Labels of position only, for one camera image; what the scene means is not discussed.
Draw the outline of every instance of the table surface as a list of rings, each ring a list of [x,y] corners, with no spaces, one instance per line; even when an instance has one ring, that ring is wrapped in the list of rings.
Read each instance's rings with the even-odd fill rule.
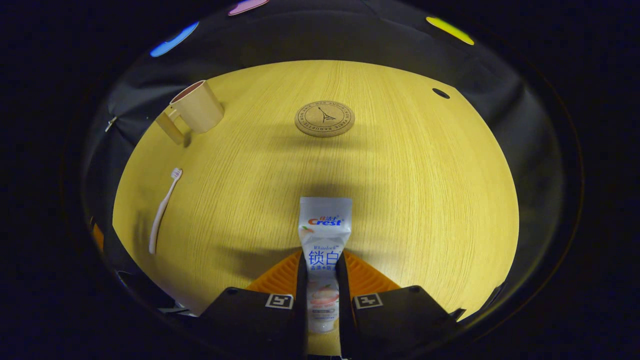
[[[176,145],[153,123],[122,174],[113,227],[165,292],[202,312],[228,286],[245,287],[296,251],[301,196],[350,197],[347,249],[400,286],[421,285],[446,311],[477,311],[506,278],[518,204],[504,155],[453,87],[411,72],[311,60],[208,80],[225,109],[204,134]],[[437,95],[440,89],[451,98]],[[355,125],[316,138],[296,112],[346,104]],[[183,169],[162,219],[157,207]],[[338,332],[310,336],[310,354],[339,354]]]

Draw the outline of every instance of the white toothpaste tube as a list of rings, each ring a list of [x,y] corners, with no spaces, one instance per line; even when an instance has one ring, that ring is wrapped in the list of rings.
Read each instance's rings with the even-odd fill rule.
[[[351,235],[351,199],[301,197],[298,234],[307,262],[309,330],[330,332],[339,314],[335,267]]]

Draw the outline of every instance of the toothbrush handle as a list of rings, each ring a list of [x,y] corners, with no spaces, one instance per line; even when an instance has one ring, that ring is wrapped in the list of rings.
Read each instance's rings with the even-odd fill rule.
[[[178,179],[173,180],[173,184],[171,184],[171,187],[169,188],[169,192],[166,194],[166,196],[164,197],[164,199],[160,203],[160,206],[158,206],[158,212],[156,213],[156,218],[154,219],[154,224],[151,227],[151,236],[149,238],[149,253],[150,254],[155,254],[156,253],[156,242],[157,242],[157,238],[158,238],[158,230],[160,228],[160,220],[162,219],[162,215],[164,214],[164,211],[166,210],[166,206],[169,203],[169,198],[171,197],[171,193],[173,192],[173,188],[175,188],[175,183],[177,183],[177,182],[178,182]]]

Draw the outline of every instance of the coaster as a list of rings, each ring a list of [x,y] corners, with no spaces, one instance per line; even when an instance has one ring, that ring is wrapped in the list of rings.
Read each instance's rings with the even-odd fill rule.
[[[316,101],[304,105],[296,114],[296,126],[307,135],[328,138],[344,134],[353,126],[353,112],[335,101]]]

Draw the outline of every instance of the beige cup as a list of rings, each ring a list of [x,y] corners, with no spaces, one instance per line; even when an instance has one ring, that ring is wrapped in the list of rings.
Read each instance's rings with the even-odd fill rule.
[[[225,114],[206,80],[200,80],[181,91],[169,105],[168,111],[163,111],[156,118],[156,122],[178,144],[184,141],[184,135],[173,123],[178,116],[182,117],[195,133],[201,134],[218,125]]]

